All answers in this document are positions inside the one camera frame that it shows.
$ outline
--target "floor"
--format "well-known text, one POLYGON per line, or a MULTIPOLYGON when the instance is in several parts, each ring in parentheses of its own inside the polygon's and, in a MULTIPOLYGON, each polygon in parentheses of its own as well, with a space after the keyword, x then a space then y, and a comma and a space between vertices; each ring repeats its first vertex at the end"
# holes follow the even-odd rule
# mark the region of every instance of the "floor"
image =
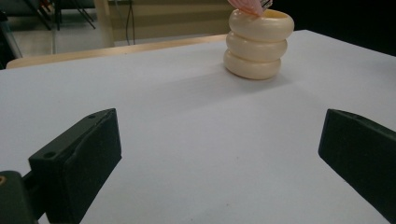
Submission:
POLYGON ((37 17, 9 17, 8 25, 22 57, 65 53, 102 48, 102 37, 95 9, 87 9, 93 18, 93 29, 75 9, 63 10, 61 29, 56 29, 53 15, 51 31, 37 17))

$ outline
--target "table surface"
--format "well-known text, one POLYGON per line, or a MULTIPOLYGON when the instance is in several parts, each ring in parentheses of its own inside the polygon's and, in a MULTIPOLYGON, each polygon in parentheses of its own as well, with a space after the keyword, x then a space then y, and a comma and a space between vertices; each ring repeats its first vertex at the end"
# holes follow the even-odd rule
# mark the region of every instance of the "table surface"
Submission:
POLYGON ((318 144, 328 108, 396 130, 396 58, 308 31, 288 41, 264 81, 229 73, 224 41, 3 70, 0 169, 26 174, 114 107, 123 158, 82 223, 388 223, 318 144))

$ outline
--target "dark background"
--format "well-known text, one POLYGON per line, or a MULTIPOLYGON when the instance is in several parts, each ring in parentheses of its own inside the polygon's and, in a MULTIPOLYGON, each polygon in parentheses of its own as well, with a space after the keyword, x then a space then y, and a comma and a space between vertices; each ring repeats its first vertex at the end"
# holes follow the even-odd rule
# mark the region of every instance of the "dark background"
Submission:
POLYGON ((271 9, 291 15, 295 30, 310 30, 396 56, 396 7, 391 0, 274 0, 271 9))

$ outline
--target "black chair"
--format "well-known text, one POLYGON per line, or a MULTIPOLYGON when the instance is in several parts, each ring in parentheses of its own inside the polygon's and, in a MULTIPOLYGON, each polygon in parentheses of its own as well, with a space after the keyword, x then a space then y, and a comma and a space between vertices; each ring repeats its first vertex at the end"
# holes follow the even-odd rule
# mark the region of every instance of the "black chair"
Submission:
POLYGON ((48 30, 51 29, 47 23, 50 16, 41 6, 40 0, 0 0, 0 9, 9 17, 36 15, 48 30))
POLYGON ((7 16, 0 11, 0 69, 6 69, 9 61, 21 57, 20 49, 9 29, 7 16))
POLYGON ((53 0, 55 5, 55 21, 58 30, 61 29, 62 9, 76 9, 81 16, 91 25, 93 29, 96 27, 92 24, 93 18, 88 14, 85 8, 95 8, 92 0, 53 0))

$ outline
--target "stacked rings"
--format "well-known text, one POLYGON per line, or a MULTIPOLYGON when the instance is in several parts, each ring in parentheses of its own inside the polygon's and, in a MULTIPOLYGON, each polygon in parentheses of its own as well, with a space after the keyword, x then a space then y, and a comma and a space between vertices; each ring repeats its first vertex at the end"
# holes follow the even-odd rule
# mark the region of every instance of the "stacked rings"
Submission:
POLYGON ((280 58, 286 52, 294 21, 280 11, 267 9, 261 17, 234 10, 229 19, 228 49, 224 65, 240 77, 267 79, 280 69, 280 58))

